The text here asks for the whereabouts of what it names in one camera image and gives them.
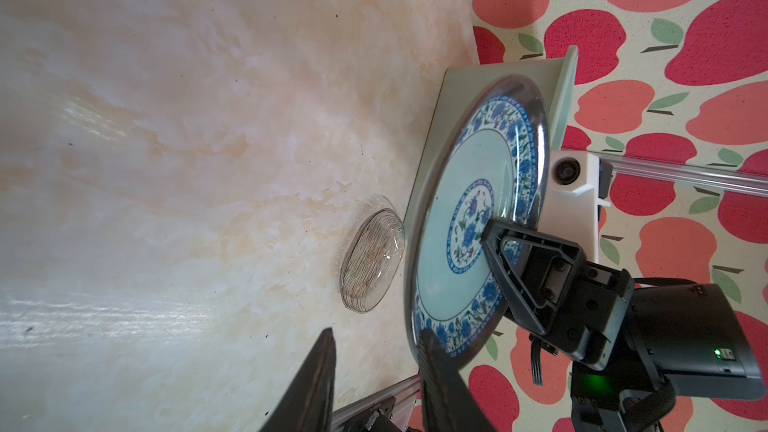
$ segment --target blue and white plate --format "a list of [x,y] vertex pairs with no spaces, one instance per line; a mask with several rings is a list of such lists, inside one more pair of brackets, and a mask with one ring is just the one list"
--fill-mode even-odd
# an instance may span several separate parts
[[[509,96],[485,101],[467,122],[428,208],[416,265],[413,327],[437,334],[452,358],[473,346],[503,296],[483,256],[491,217],[523,225],[540,180],[537,147],[525,108]],[[506,251],[516,260],[520,251]]]

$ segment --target marble surface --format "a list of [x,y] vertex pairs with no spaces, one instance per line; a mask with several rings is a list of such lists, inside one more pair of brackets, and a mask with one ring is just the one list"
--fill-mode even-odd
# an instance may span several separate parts
[[0,430],[254,430],[327,326],[335,407],[416,372],[335,264],[466,0],[0,0],[0,54]]

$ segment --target apple print fabric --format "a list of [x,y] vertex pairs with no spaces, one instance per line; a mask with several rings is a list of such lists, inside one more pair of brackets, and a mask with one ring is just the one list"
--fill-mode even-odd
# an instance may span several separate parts
[[[579,46],[565,148],[768,176],[768,0],[470,1],[481,63]],[[768,381],[768,198],[617,174],[609,199],[600,262],[718,284]],[[497,430],[573,432],[570,362],[542,367],[534,386],[528,332],[502,320],[461,375]],[[662,424],[768,430],[768,398],[678,398]]]

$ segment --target camera lens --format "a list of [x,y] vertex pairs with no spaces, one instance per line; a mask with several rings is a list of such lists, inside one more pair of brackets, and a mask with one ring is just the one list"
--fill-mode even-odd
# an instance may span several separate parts
[[581,166],[573,158],[561,160],[554,168],[554,178],[563,186],[568,186],[576,181],[581,173]]

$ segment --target plate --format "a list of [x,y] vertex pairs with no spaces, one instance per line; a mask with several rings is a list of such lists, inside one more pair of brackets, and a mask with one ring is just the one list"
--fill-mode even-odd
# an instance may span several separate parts
[[[412,261],[414,343],[430,328],[454,359],[473,356],[506,309],[483,254],[485,225],[503,217],[535,226],[541,205],[544,108],[532,99],[538,89],[530,80],[506,82],[506,93],[486,94],[468,110],[432,188]],[[512,86],[520,82],[524,90]],[[533,117],[515,96],[533,105]]]

